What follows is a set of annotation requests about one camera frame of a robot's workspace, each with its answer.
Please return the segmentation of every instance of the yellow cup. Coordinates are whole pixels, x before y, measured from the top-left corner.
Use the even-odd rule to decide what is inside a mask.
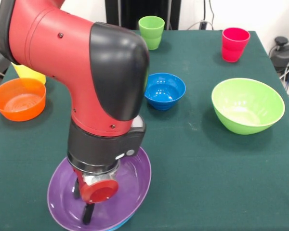
[[[13,63],[12,63],[12,65],[13,65],[16,73],[18,74],[18,76],[20,78],[33,78],[33,79],[36,79],[36,80],[42,82],[43,84],[46,83],[46,76],[45,75],[43,75],[39,72],[36,72],[25,65],[15,65]]]

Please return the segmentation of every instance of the red cup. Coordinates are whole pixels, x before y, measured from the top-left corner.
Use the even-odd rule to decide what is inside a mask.
[[[223,31],[223,59],[231,63],[238,61],[249,39],[250,33],[246,30],[235,27],[225,29]]]

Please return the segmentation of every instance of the purple plate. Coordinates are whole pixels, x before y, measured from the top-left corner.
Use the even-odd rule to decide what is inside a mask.
[[[74,199],[76,174],[65,158],[55,170],[47,191],[47,204],[53,219],[70,231],[118,229],[135,213],[149,190],[151,165],[142,148],[136,156],[121,159],[116,179],[118,192],[109,200],[96,204],[90,224],[83,225],[81,215],[85,203],[82,199]]]

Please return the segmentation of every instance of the table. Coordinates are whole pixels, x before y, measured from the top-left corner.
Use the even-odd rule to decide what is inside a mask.
[[[149,193],[120,230],[289,231],[289,98],[257,35],[235,64],[220,54],[221,31],[165,31],[150,52],[150,73],[181,77],[186,95],[172,109],[143,101],[143,148],[152,164]],[[5,80],[16,77],[12,68]],[[260,80],[283,97],[286,112],[268,130],[228,131],[210,94],[231,77]],[[55,231],[46,204],[49,180],[66,156],[70,96],[47,79],[47,106],[24,123],[0,115],[0,231]]]

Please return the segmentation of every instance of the wall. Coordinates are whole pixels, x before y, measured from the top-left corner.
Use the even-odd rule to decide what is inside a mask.
[[[211,20],[209,1],[207,20]],[[255,30],[268,52],[274,37],[289,38],[289,0],[211,0],[214,29],[238,26]],[[66,0],[62,9],[91,21],[106,22],[104,0]],[[203,0],[182,0],[179,29],[186,30],[203,17]]]
[[[106,22],[104,0],[65,0],[62,10],[93,22]]]
[[[209,1],[206,3],[206,19],[211,21]],[[211,4],[215,30],[232,26],[255,30],[267,52],[276,36],[289,38],[289,0],[211,0]],[[182,0],[179,29],[186,30],[202,19],[203,0]]]

